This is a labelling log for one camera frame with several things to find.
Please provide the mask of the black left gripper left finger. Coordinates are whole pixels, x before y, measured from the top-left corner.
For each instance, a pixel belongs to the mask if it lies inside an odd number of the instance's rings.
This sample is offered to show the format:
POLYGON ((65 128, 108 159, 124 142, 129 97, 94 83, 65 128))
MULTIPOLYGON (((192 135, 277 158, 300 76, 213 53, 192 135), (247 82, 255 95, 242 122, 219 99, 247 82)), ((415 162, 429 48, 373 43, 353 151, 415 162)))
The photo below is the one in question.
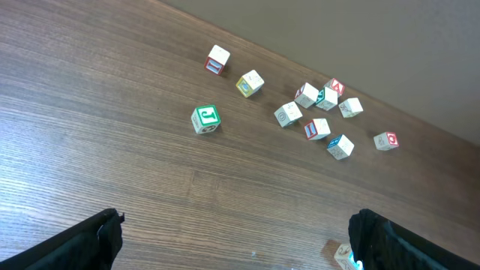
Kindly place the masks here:
POLYGON ((1 270, 110 270, 122 249, 125 215, 107 208, 1 262, 1 270))

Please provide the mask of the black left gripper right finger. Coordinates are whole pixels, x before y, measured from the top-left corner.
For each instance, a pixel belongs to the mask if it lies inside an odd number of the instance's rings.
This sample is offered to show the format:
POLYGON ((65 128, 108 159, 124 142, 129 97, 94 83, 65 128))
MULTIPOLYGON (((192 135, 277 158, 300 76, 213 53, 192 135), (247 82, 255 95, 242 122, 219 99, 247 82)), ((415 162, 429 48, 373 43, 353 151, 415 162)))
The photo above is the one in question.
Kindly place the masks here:
POLYGON ((373 270, 479 270, 458 256, 393 221, 364 208, 348 226, 350 261, 373 270))

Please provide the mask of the blue number 2 block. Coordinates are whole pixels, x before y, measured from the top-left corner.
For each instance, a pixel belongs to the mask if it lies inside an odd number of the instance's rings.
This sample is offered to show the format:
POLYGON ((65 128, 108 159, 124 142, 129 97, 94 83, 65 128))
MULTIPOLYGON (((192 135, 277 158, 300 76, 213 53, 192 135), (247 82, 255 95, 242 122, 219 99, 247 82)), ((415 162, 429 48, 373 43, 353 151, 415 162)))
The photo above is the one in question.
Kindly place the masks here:
POLYGON ((353 251, 350 244, 340 244, 334 254, 334 259, 343 270, 363 270, 362 261, 354 260, 353 251))

